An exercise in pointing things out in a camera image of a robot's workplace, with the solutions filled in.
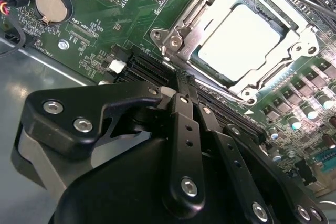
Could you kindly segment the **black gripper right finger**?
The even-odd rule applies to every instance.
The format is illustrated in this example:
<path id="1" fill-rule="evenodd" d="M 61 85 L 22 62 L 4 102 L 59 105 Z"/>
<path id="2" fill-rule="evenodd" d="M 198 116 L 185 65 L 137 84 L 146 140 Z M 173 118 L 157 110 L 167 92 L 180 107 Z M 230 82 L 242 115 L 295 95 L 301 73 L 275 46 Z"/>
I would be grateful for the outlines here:
<path id="1" fill-rule="evenodd" d="M 198 84 L 187 78 L 192 102 L 208 143 L 225 167 L 234 209 L 233 223 L 328 223 L 316 202 L 249 135 L 233 124 L 221 127 L 198 98 Z"/>

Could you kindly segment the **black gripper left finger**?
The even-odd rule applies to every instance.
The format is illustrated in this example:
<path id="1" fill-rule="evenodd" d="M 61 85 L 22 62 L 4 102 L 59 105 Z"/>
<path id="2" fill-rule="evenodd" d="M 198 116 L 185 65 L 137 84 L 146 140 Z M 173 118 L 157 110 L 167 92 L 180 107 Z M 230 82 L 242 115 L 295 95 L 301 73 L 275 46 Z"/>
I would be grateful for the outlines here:
<path id="1" fill-rule="evenodd" d="M 160 88 L 128 82 L 31 93 L 14 147 L 20 172 L 33 170 L 59 203 L 76 179 L 141 143 L 163 140 L 169 152 L 163 204 L 176 218 L 195 217 L 206 194 L 188 77 L 177 74 Z"/>

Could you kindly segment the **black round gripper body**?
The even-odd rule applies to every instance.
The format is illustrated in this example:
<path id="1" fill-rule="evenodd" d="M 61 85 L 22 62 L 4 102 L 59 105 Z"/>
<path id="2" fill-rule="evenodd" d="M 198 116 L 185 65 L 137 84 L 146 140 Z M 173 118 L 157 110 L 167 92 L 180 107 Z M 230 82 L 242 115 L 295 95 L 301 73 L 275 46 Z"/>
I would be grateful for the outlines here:
<path id="1" fill-rule="evenodd" d="M 181 223 L 163 204 L 167 143 L 151 140 L 76 179 L 64 192 L 54 223 Z M 203 156 L 205 206 L 188 223 L 245 223 L 219 160 Z"/>

